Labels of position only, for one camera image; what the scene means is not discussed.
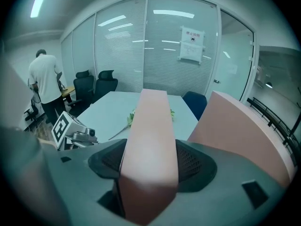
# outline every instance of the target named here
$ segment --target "pink curved panel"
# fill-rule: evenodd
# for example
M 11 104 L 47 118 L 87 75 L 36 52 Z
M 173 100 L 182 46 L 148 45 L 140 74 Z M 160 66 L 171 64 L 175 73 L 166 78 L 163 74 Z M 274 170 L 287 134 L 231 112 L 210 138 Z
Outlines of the pink curved panel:
M 214 91 L 189 141 L 237 153 L 286 187 L 294 176 L 290 155 L 276 134 L 248 107 Z
M 178 162 L 166 91 L 143 89 L 120 169 L 126 219 L 150 223 L 174 199 Z

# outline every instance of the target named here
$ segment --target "chair headrest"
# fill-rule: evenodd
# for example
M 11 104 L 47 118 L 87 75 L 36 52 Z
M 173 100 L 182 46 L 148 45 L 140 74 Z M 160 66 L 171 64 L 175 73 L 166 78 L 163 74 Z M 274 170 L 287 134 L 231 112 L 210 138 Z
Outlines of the chair headrest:
M 89 70 L 83 71 L 83 72 L 78 72 L 76 73 L 75 77 L 80 79 L 80 78 L 85 78 L 89 76 Z
M 98 78 L 102 81 L 112 81 L 113 80 L 113 73 L 114 70 L 104 70 L 104 71 L 101 71 L 99 74 L 98 74 Z

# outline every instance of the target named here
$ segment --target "glass door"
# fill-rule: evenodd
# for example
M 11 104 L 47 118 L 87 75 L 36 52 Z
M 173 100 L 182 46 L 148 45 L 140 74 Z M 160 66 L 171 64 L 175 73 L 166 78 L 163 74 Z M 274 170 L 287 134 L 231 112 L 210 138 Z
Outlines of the glass door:
M 213 84 L 206 97 L 213 90 L 224 92 L 240 100 L 251 71 L 253 57 L 253 32 L 234 17 L 221 11 L 222 37 L 219 62 Z

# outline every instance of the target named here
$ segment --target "black railing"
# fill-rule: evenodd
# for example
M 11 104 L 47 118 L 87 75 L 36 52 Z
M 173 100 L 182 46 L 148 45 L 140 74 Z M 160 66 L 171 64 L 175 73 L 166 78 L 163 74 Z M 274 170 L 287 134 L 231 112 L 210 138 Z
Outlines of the black railing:
M 277 116 L 272 110 L 270 110 L 264 103 L 253 97 L 247 99 L 247 102 L 251 104 L 251 107 L 255 108 L 262 118 L 268 122 L 268 126 L 272 127 L 276 133 L 282 138 L 284 146 L 287 148 L 294 165 L 298 165 L 301 162 L 301 148 L 297 138 L 292 134 L 289 127 Z

